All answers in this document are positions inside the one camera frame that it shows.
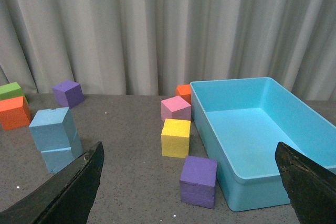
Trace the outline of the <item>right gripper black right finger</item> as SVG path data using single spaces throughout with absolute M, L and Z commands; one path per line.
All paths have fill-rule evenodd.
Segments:
M 279 142 L 275 160 L 300 223 L 335 223 L 335 174 Z

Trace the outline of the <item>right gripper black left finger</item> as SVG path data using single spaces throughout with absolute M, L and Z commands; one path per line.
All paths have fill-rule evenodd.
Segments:
M 103 163 L 103 144 L 97 142 L 28 196 L 2 211 L 1 223 L 86 223 Z

